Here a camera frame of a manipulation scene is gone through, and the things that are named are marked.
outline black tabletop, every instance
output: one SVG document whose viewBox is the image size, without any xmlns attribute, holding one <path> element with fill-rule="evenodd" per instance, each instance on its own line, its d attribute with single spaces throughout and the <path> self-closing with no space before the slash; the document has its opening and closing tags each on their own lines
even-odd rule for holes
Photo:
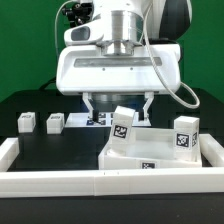
<svg viewBox="0 0 224 224">
<path fill-rule="evenodd" d="M 153 128 L 173 128 L 181 115 L 200 118 L 200 133 L 211 134 L 224 145 L 224 104 L 206 91 L 195 89 L 201 106 L 186 109 L 170 96 L 156 95 L 149 109 Z M 184 91 L 184 100 L 192 102 Z M 139 110 L 143 96 L 127 96 L 113 102 L 93 102 L 100 112 L 113 112 L 117 105 Z M 35 112 L 33 133 L 19 134 L 22 112 Z M 0 143 L 18 137 L 20 154 L 8 172 L 95 170 L 97 157 L 106 144 L 110 128 L 65 128 L 60 135 L 47 135 L 51 113 L 87 112 L 81 96 L 63 96 L 57 91 L 16 92 L 0 103 Z M 209 163 L 203 159 L 203 165 Z M 2 223 L 222 223 L 224 194 L 124 195 L 0 199 Z"/>
</svg>

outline green wall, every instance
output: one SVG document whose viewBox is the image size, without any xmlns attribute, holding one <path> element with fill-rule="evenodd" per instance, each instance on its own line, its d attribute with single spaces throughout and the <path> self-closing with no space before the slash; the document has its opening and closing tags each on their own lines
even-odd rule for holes
<svg viewBox="0 0 224 224">
<path fill-rule="evenodd" d="M 63 2 L 1 0 L 0 101 L 55 76 L 54 19 Z M 192 25 L 180 39 L 185 48 L 182 80 L 224 102 L 224 1 L 192 0 L 192 5 Z M 65 21 L 60 17 L 61 48 Z"/>
</svg>

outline black and white tag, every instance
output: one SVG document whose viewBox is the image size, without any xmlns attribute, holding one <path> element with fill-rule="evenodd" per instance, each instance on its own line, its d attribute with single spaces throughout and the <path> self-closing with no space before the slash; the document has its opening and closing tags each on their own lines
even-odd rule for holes
<svg viewBox="0 0 224 224">
<path fill-rule="evenodd" d="M 127 136 L 127 132 L 128 132 L 128 128 L 127 127 L 123 127 L 123 126 L 120 126 L 120 125 L 115 125 L 114 134 L 113 135 L 115 137 L 125 139 L 126 136 Z"/>
<path fill-rule="evenodd" d="M 142 162 L 142 169 L 155 169 L 156 168 L 156 163 L 153 162 Z"/>
<path fill-rule="evenodd" d="M 198 140 L 198 133 L 196 132 L 193 136 L 192 136 L 192 147 L 194 147 L 197 144 L 197 140 Z"/>
<path fill-rule="evenodd" d="M 60 116 L 52 116 L 51 119 L 52 120 L 59 120 L 59 119 L 61 119 L 61 117 Z"/>
<path fill-rule="evenodd" d="M 99 113 L 99 118 L 104 118 L 104 119 L 106 119 L 106 114 L 105 114 L 105 113 Z"/>
<path fill-rule="evenodd" d="M 30 119 L 31 115 L 23 115 L 21 118 L 23 118 L 23 119 Z"/>
<path fill-rule="evenodd" d="M 105 126 L 106 120 L 101 120 L 99 122 L 94 122 L 92 120 L 87 120 L 86 126 Z"/>
<path fill-rule="evenodd" d="M 189 148 L 190 146 L 190 135 L 176 134 L 176 146 L 182 148 Z"/>
</svg>

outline white cable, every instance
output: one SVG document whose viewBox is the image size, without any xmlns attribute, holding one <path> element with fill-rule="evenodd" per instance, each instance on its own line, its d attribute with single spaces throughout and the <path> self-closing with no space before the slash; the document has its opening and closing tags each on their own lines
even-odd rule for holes
<svg viewBox="0 0 224 224">
<path fill-rule="evenodd" d="M 56 51 L 56 56 L 57 56 L 57 60 L 59 58 L 59 48 L 58 48 L 58 17 L 59 14 L 61 12 L 61 10 L 64 8 L 65 5 L 75 2 L 73 0 L 67 1 L 64 4 L 62 4 L 62 6 L 59 8 L 56 17 L 55 17 L 55 23 L 54 23 L 54 40 L 55 40 L 55 51 Z"/>
<path fill-rule="evenodd" d="M 152 65 L 153 65 L 153 68 L 159 78 L 159 80 L 161 81 L 161 83 L 163 84 L 163 86 L 165 87 L 165 89 L 169 92 L 169 94 L 176 100 L 178 101 L 180 104 L 182 104 L 183 106 L 187 107 L 187 108 L 190 108 L 190 109 L 196 109 L 199 107 L 200 105 L 200 101 L 197 97 L 197 95 L 194 93 L 194 91 L 189 87 L 187 86 L 185 83 L 183 82 L 180 82 L 181 86 L 184 87 L 185 89 L 187 89 L 191 95 L 193 96 L 193 98 L 195 99 L 196 103 L 193 105 L 193 104 L 189 104 L 189 103 L 186 103 L 185 101 L 183 101 L 182 99 L 180 99 L 169 87 L 168 85 L 166 84 L 165 80 L 163 79 L 162 75 L 160 74 L 160 71 L 159 69 L 157 68 L 157 65 L 155 63 L 155 60 L 154 60 L 154 57 L 153 57 L 153 54 L 152 54 L 152 51 L 151 51 L 151 45 L 149 43 L 149 38 L 148 38 L 148 33 L 147 33 L 147 19 L 148 19 L 148 14 L 152 8 L 152 5 L 153 3 L 150 4 L 148 10 L 147 10 L 147 13 L 145 15 L 145 19 L 144 19 L 144 25 L 143 25 L 143 32 L 144 32 L 144 36 L 145 36 L 145 42 L 146 42 L 146 47 L 147 47 L 147 50 L 148 50 L 148 53 L 149 53 L 149 57 L 152 61 Z"/>
</svg>

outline small white cube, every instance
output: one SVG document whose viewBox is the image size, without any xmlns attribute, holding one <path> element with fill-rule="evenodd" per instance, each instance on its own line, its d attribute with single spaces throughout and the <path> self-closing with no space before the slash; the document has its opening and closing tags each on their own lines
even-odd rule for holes
<svg viewBox="0 0 224 224">
<path fill-rule="evenodd" d="M 65 126 L 64 114 L 57 113 L 51 114 L 47 120 L 47 133 L 48 134 L 61 134 Z"/>
<path fill-rule="evenodd" d="M 19 133 L 30 133 L 36 125 L 36 118 L 34 112 L 22 113 L 18 119 Z"/>
</svg>

